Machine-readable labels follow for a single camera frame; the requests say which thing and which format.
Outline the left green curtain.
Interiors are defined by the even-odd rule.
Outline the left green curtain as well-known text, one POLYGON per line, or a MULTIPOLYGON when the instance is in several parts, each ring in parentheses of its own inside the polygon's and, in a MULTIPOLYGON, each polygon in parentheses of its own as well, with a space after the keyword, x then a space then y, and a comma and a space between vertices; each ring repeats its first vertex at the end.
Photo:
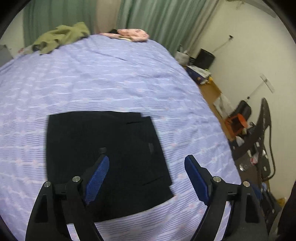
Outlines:
POLYGON ((94 33, 97 1, 93 0, 36 0, 23 10, 23 37, 31 45, 43 33, 59 25, 72 26, 84 22, 94 33))

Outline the black pants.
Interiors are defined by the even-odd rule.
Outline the black pants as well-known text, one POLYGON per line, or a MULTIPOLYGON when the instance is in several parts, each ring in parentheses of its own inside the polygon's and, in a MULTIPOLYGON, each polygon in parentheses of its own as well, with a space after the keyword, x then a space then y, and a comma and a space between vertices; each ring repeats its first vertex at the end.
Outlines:
POLYGON ((83 180, 86 210, 95 222, 133 215, 173 197, 165 157, 150 117, 77 111, 49 116, 48 180, 83 180))

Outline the green curtain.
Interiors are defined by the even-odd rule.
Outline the green curtain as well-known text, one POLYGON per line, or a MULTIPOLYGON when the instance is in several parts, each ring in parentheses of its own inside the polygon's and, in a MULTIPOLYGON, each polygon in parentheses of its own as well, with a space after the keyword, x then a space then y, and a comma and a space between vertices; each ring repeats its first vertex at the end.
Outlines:
POLYGON ((84 22, 94 33, 97 1, 93 0, 36 0, 23 10, 23 37, 31 45, 43 33, 59 25, 72 26, 84 22))
POLYGON ((121 1, 117 28, 142 29, 172 56, 189 50, 201 34, 218 1, 121 1))

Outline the pink floral garment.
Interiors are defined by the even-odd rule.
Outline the pink floral garment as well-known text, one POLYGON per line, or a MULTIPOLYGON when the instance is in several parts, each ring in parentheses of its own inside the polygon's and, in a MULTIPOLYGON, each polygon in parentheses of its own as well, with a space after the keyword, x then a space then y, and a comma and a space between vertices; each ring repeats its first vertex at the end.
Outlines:
POLYGON ((100 33, 100 35, 130 42, 146 42, 149 39, 148 33, 141 29, 113 29, 108 33, 100 33))

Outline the white paper bag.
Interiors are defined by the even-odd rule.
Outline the white paper bag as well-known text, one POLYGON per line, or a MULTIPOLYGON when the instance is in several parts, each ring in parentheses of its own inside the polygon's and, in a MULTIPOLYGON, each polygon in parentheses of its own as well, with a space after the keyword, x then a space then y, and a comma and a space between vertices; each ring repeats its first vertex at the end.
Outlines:
POLYGON ((175 60, 182 66, 186 66, 189 63, 190 56, 187 54, 187 52, 183 53, 180 51, 177 51, 175 54, 175 60))

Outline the olive green garment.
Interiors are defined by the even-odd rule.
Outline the olive green garment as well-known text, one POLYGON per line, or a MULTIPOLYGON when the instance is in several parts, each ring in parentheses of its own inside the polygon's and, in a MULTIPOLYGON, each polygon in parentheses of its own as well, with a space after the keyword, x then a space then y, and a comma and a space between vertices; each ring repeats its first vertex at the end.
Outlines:
POLYGON ((22 49, 21 54, 28 55, 38 52, 40 55, 49 54, 61 46, 72 44, 83 38, 88 38, 91 32, 84 22, 73 26, 59 25, 54 30, 40 35, 33 44, 22 49))

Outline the blue cardboard box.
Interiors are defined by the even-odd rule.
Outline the blue cardboard box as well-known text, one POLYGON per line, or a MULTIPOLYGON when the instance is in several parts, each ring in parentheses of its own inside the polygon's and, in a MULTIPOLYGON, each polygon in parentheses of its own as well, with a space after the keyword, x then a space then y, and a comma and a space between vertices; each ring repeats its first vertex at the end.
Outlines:
POLYGON ((188 75, 196 82, 197 85, 203 85, 208 82, 211 73, 207 70, 191 65, 187 66, 186 71, 188 75))

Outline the right green curtain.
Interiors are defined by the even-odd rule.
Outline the right green curtain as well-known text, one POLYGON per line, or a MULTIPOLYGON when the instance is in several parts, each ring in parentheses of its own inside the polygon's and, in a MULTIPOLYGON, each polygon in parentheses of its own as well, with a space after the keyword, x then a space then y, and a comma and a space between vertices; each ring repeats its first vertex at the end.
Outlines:
POLYGON ((218 1, 121 1, 117 28, 142 29, 172 56, 189 50, 201 34, 218 1))

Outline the purple patterned bed sheet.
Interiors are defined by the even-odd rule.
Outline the purple patterned bed sheet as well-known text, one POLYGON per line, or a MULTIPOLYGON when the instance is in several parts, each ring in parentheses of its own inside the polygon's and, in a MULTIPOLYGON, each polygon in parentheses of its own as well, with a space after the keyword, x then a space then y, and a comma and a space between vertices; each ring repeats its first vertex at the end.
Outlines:
POLYGON ((189 240, 206 210, 184 169, 193 155, 212 175, 240 183, 227 138, 195 82, 160 44, 92 35, 1 68, 1 216, 24 240, 46 181, 50 114, 138 112, 152 118, 173 181, 169 201, 97 224, 105 240, 189 240))

